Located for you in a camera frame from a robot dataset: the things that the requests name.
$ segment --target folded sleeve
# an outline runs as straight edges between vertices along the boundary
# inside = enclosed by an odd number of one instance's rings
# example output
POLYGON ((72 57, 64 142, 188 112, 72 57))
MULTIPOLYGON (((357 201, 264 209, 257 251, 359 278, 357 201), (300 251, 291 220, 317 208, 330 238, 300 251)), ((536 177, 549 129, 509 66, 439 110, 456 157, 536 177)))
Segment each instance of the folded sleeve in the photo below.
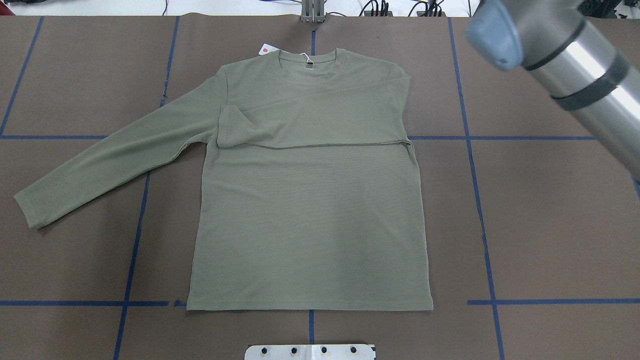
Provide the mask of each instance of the folded sleeve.
POLYGON ((136 176, 208 143, 227 102, 224 67, 197 88, 109 135, 15 194, 29 228, 39 229, 136 176))

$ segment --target shirt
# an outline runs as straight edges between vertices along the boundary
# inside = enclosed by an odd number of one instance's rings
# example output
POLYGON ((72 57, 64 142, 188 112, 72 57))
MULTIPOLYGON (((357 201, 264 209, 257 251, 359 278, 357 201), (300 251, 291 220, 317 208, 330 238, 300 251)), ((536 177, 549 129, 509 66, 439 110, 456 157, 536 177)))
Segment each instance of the shirt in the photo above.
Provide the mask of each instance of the shirt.
POLYGON ((187 310, 431 310, 410 78, 345 49, 226 64, 15 195, 38 229, 206 144, 187 310))

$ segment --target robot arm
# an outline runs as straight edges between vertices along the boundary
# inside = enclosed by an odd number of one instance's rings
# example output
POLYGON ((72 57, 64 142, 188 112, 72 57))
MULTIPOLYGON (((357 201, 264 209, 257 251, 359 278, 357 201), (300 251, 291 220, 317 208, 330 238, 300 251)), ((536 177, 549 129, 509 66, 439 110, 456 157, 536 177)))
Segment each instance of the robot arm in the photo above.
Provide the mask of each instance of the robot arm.
POLYGON ((487 0, 467 27, 503 71, 524 67, 640 179, 640 73, 585 17, 581 0, 487 0))

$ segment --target t-shirt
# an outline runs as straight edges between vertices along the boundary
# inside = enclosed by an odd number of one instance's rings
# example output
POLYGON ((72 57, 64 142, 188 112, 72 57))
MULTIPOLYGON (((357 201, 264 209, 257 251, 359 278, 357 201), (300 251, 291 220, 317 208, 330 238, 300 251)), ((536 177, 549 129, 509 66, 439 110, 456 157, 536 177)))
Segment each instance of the t-shirt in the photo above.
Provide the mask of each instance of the t-shirt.
POLYGON ((15 199, 38 229, 206 144, 187 310, 431 310, 409 76, 345 49, 230 63, 15 199))

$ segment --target red object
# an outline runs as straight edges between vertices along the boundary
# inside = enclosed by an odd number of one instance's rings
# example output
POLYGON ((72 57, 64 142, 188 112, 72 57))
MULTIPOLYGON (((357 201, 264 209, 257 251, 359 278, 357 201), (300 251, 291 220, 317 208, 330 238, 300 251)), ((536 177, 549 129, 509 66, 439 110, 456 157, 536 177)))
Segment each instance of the red object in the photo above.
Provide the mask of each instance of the red object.
POLYGON ((0 15, 15 15, 6 5, 0 1, 0 15))

